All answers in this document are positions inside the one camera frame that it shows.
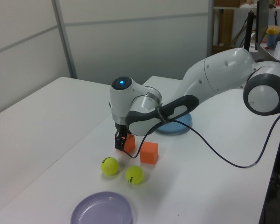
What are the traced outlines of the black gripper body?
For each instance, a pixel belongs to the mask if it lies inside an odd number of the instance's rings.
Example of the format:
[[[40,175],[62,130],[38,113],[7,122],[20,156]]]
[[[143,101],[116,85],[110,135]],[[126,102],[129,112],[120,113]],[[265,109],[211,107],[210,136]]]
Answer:
[[[120,125],[117,123],[115,124],[115,128],[116,128],[116,135],[121,134],[121,135],[127,135],[129,133],[128,128],[126,127],[126,125]]]

